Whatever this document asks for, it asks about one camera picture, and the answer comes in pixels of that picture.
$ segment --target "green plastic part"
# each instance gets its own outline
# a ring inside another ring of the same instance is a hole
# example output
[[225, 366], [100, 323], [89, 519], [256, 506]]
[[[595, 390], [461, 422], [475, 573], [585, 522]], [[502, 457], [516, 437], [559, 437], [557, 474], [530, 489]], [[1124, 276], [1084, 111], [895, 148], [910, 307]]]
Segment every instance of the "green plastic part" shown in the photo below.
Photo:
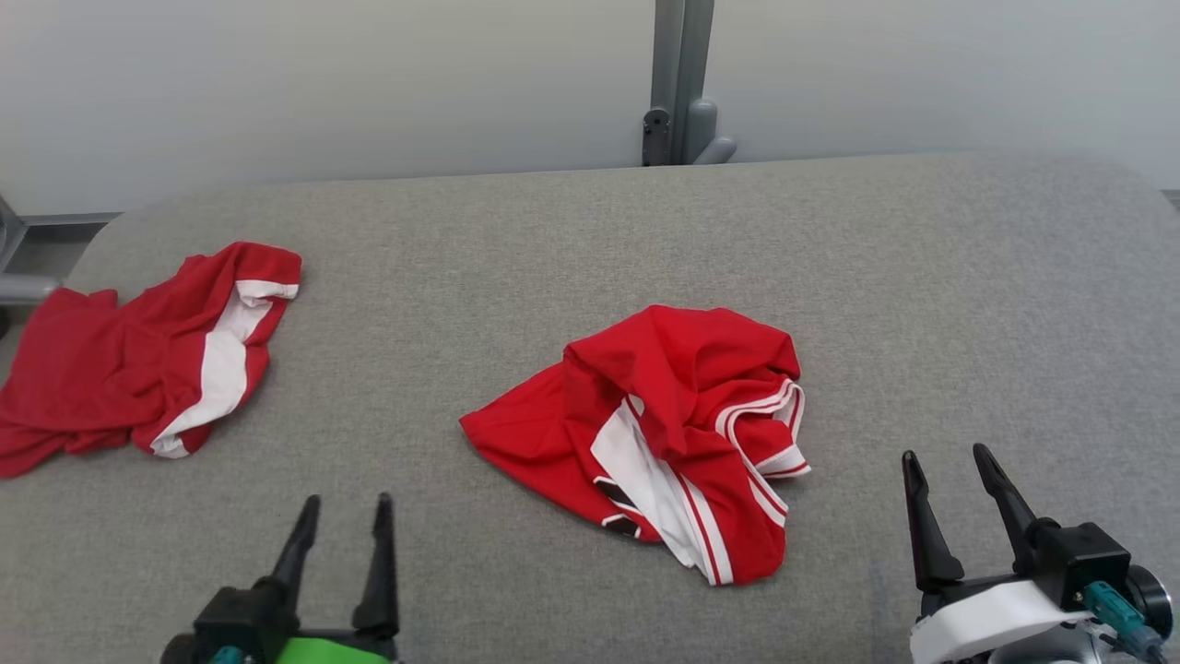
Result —
[[275, 664], [389, 664], [380, 655], [324, 639], [294, 638], [287, 642]]

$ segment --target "white panel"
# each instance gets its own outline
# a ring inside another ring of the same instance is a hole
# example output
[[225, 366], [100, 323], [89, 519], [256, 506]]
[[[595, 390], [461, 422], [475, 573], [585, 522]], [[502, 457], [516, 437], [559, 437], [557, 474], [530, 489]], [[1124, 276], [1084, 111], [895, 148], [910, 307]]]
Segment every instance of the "white panel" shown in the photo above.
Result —
[[2, 0], [22, 215], [640, 159], [654, 0]]
[[734, 160], [962, 147], [1113, 157], [1180, 188], [1175, 0], [717, 2]]

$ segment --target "red garment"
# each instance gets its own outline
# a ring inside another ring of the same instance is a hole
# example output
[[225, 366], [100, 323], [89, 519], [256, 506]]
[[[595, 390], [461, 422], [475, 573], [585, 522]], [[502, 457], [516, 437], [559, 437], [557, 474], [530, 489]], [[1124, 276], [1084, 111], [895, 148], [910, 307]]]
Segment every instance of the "red garment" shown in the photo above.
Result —
[[557, 505], [663, 541], [710, 584], [773, 574], [787, 506], [766, 478], [811, 471], [786, 331], [728, 309], [649, 307], [566, 347], [460, 421], [490, 462]]
[[302, 259], [236, 242], [190, 256], [119, 307], [114, 290], [58, 288], [32, 315], [0, 389], [0, 478], [59, 451], [125, 445], [169, 459], [198, 451], [214, 420], [250, 397], [267, 341], [299, 290]]

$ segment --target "white plastic part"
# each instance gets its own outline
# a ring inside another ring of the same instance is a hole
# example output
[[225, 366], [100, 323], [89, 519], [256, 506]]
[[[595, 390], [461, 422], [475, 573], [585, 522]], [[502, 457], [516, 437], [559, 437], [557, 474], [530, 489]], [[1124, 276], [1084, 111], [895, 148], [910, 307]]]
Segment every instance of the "white plastic part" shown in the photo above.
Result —
[[913, 664], [964, 659], [1093, 617], [1089, 611], [1062, 611], [1032, 581], [1014, 581], [939, 609], [914, 625], [910, 653]]

